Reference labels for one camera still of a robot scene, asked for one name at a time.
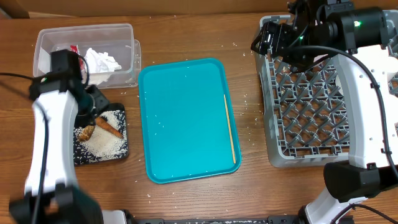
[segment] teal plastic tray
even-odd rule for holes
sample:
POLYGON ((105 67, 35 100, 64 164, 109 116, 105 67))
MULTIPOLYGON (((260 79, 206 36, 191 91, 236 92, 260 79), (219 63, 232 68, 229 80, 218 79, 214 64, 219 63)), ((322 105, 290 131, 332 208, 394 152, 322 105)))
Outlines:
POLYGON ((214 58, 154 65, 139 75, 148 177, 166 184, 236 171, 242 161, 223 64, 214 58), (236 163, 233 163, 224 95, 236 163))

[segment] wooden table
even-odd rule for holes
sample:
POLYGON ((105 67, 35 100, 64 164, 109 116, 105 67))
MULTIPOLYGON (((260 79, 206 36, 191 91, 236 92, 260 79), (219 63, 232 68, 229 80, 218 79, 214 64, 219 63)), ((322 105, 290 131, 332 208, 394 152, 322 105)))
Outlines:
MULTIPOLYGON (((243 154, 238 171, 174 184, 151 182, 144 164, 138 87, 113 89, 103 93, 112 102, 126 107, 130 155, 125 160, 77 167, 80 187, 97 199, 103 209, 125 208, 136 218, 170 220, 296 214, 324 188, 323 167, 280 169, 268 161, 260 79, 249 49, 264 15, 0 21, 0 71, 31 76, 34 46, 40 30, 92 24, 132 24, 134 37, 141 42, 144 67, 186 59, 217 58, 225 67, 243 154)), ((0 81, 26 92, 30 84, 18 78, 1 77, 0 81)), ((34 117, 31 102, 4 88, 0 88, 0 96, 0 222, 10 223, 9 200, 22 197, 30 169, 34 117)), ((365 204, 398 219, 397 193, 396 189, 381 193, 365 204)), ((352 214, 357 223, 385 222, 362 209, 352 214)))

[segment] transparent container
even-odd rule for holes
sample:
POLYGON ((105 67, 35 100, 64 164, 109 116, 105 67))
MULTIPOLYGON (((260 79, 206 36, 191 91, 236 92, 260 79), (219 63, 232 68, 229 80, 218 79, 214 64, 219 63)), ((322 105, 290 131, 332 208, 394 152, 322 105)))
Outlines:
POLYGON ((61 27, 39 32, 36 42, 33 76, 39 77, 50 71, 51 52, 77 45, 80 55, 89 48, 98 53, 107 52, 122 69, 106 73, 90 73, 90 83, 98 88, 124 88, 138 85, 141 71, 141 47, 134 40, 130 24, 105 24, 93 26, 61 27))

